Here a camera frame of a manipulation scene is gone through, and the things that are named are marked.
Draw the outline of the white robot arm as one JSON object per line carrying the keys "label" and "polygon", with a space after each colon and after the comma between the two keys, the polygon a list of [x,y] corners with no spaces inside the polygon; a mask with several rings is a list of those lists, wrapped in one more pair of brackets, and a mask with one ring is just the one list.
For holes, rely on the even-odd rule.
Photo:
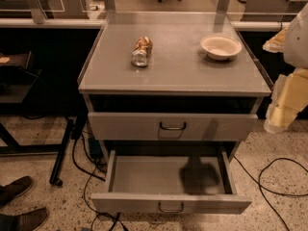
{"label": "white robot arm", "polygon": [[308,5],[263,45],[271,53],[283,54],[283,59],[295,70],[275,81],[264,129],[272,134],[282,133],[308,106]]}

